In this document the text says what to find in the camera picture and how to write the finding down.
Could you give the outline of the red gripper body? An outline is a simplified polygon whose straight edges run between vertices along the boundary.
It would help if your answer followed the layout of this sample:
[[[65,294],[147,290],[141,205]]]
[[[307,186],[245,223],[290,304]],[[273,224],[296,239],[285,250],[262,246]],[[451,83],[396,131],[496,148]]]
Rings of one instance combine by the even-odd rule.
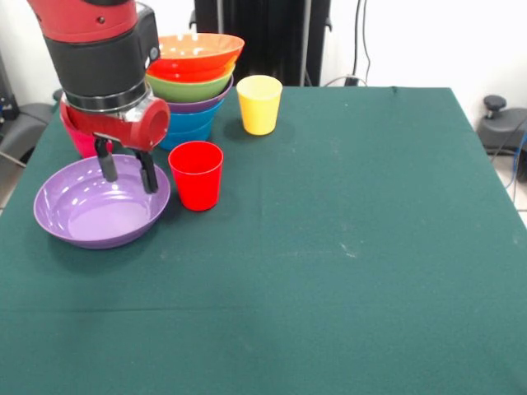
[[[103,114],[76,109],[62,94],[59,113],[64,126],[74,132],[146,152],[152,151],[165,138],[170,123],[168,105],[153,95],[124,112]]]

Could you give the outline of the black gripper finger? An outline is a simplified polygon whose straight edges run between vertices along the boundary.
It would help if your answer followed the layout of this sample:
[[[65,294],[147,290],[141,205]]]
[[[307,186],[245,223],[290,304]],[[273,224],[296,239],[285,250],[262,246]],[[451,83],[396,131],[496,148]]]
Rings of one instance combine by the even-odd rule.
[[[134,150],[133,153],[136,159],[140,162],[140,174],[145,192],[148,194],[156,193],[158,190],[158,183],[151,153],[140,150]]]
[[[118,179],[118,173],[112,156],[113,144],[110,140],[102,137],[95,139],[96,156],[100,165],[101,173],[106,181],[114,182]]]

